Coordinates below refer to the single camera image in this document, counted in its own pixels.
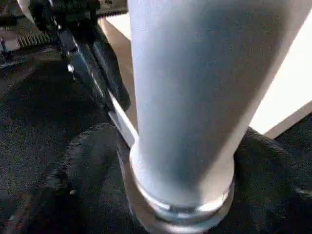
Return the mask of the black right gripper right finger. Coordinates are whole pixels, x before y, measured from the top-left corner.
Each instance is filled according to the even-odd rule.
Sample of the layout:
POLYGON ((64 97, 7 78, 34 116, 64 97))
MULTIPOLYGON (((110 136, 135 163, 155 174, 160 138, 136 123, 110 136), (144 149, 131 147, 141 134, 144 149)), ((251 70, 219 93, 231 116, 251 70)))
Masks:
POLYGON ((235 155, 229 234, 310 234, 312 162, 248 128, 235 155))

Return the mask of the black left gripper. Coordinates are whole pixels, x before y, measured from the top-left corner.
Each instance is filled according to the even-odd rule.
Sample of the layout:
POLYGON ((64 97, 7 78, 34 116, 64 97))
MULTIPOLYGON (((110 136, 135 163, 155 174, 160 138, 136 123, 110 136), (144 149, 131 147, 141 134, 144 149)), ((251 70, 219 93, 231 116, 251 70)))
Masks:
POLYGON ((131 100, 110 43, 96 40, 91 49, 90 43, 76 39, 72 34, 60 34, 84 22, 95 25, 99 18, 126 14, 127 3, 126 0, 21 0, 18 2, 20 15, 2 13, 0 16, 0 62, 23 63, 33 54, 50 50, 60 41, 69 71, 92 100, 113 112, 109 89, 122 109, 128 110, 131 100), (9 38, 10 30, 24 19, 32 22, 36 30, 9 38))

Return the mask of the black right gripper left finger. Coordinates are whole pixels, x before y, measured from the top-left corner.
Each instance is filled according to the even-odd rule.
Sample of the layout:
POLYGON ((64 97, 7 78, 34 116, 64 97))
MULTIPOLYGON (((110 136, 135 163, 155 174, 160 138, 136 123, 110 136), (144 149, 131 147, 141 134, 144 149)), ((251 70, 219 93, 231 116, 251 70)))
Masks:
POLYGON ((100 123, 76 136, 63 158, 30 190, 25 234, 139 234, 122 181, 124 147, 117 129, 100 123))

